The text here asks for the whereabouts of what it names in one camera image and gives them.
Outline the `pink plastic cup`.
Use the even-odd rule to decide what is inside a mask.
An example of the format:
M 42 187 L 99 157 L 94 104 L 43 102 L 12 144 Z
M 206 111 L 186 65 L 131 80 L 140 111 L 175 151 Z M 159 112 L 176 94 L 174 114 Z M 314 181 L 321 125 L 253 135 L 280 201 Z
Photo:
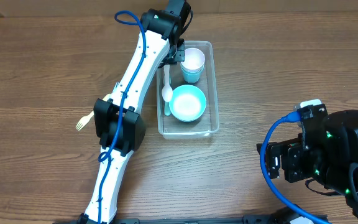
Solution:
M 185 49 L 185 60 L 181 62 L 181 67 L 186 72 L 196 73 L 203 69 L 205 63 L 204 53 L 197 48 Z

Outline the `blue plastic cup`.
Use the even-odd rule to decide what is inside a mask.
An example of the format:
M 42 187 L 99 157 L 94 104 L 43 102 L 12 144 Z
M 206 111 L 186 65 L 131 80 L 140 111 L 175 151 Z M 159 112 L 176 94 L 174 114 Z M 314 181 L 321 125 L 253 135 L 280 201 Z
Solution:
M 187 70 L 182 69 L 182 72 L 184 81 L 192 84 L 196 83 L 200 79 L 203 69 L 197 72 L 189 72 Z

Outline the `white plastic spoon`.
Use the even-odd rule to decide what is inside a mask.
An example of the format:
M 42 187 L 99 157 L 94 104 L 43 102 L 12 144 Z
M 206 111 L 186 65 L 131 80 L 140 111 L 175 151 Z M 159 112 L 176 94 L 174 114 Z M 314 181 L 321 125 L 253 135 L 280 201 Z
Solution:
M 163 72 L 164 72 L 165 82 L 162 88 L 162 97 L 165 102 L 169 103 L 172 100 L 172 96 L 173 96 L 173 89 L 170 86 L 170 66 L 164 65 Z

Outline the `blue plastic bowl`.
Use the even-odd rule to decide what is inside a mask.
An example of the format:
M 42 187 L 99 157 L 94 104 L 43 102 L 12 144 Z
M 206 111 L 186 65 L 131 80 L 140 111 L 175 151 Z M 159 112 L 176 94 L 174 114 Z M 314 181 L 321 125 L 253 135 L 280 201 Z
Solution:
M 194 85 L 181 85 L 174 89 L 168 103 L 171 114 L 182 122 L 192 122 L 200 118 L 206 109 L 206 96 Z

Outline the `clear plastic storage container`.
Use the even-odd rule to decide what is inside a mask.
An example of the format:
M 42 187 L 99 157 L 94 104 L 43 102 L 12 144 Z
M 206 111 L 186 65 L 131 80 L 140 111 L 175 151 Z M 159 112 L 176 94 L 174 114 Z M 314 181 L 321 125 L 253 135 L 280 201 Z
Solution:
M 165 101 L 162 97 L 164 72 L 157 70 L 157 121 L 158 131 L 165 139 L 195 139 L 210 137 L 219 129 L 218 94 L 213 57 L 213 46 L 207 41 L 186 41 L 185 49 L 200 49 L 205 56 L 205 63 L 200 79 L 196 83 L 187 83 L 183 79 L 181 62 L 170 67 L 170 86 L 173 90 L 181 85 L 194 85 L 206 96 L 206 109 L 203 115 L 192 122 L 182 122 L 172 114 L 164 115 Z

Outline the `yellow plastic fork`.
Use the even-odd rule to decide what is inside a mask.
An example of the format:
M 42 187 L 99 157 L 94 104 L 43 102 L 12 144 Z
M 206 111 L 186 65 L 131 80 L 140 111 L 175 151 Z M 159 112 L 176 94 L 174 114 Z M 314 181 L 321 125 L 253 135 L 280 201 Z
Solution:
M 83 116 L 76 124 L 76 130 L 80 131 L 83 129 L 90 121 L 90 119 L 94 116 L 94 111 L 90 112 L 88 115 Z

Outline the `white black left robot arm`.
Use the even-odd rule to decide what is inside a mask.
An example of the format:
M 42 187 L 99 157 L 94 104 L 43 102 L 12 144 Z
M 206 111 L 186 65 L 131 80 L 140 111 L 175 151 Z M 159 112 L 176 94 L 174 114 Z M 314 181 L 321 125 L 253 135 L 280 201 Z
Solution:
M 163 10 L 149 9 L 141 17 L 130 11 L 130 23 L 140 29 L 135 52 L 108 99 L 93 107 L 101 146 L 99 171 L 91 200 L 76 223 L 114 223 L 117 198 L 126 166 L 145 136 L 140 114 L 156 71 L 185 59 L 181 35 L 193 18 L 187 1 L 169 1 Z

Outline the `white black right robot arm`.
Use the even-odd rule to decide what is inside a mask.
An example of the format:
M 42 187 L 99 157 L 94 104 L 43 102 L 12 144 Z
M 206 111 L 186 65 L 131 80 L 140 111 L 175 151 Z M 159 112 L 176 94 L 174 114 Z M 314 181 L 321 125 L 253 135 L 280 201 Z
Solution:
M 266 183 L 289 209 L 313 223 L 325 223 L 274 186 L 280 169 L 289 183 L 317 181 L 326 195 L 344 196 L 358 220 L 358 110 L 329 114 L 324 104 L 297 109 L 272 125 L 257 151 Z

